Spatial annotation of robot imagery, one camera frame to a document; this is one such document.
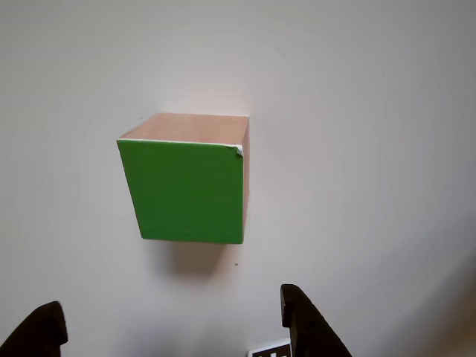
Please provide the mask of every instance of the green paper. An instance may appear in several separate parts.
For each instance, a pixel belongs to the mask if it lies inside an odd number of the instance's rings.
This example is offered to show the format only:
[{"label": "green paper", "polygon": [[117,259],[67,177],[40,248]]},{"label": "green paper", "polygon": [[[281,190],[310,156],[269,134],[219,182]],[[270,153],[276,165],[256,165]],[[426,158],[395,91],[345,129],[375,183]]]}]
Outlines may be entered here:
[{"label": "green paper", "polygon": [[141,236],[243,241],[243,157],[236,147],[118,139]]}]

